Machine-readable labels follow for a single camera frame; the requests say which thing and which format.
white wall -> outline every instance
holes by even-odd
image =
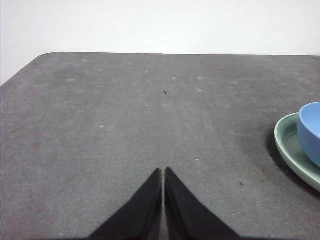
[[[59,51],[320,55],[320,0],[2,0],[2,84]]]

gray table surface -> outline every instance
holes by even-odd
[[[86,237],[171,166],[243,236],[319,239],[273,134],[319,84],[314,56],[41,55],[1,87],[1,238]]]

blue bowl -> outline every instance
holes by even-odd
[[[297,131],[305,154],[320,167],[320,102],[300,109]]]

green plate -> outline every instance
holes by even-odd
[[[281,118],[274,128],[276,146],[288,166],[307,184],[320,192],[320,167],[304,153],[298,139],[299,113]]]

plate rim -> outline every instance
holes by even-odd
[[[277,146],[278,151],[280,152],[281,157],[286,162],[286,164],[290,167],[291,170],[295,172],[302,180],[304,180],[307,184],[309,184],[311,187],[316,189],[320,192],[320,176],[318,179],[313,178],[309,175],[308,172],[304,168],[302,168],[299,164],[297,164],[297,161],[294,160],[291,155],[288,153],[285,147],[283,147],[282,141],[280,140],[278,136],[278,129],[279,125],[285,120],[292,116],[299,115],[299,112],[291,113],[289,115],[286,115],[282,117],[275,125],[274,127],[274,138],[275,143]]]

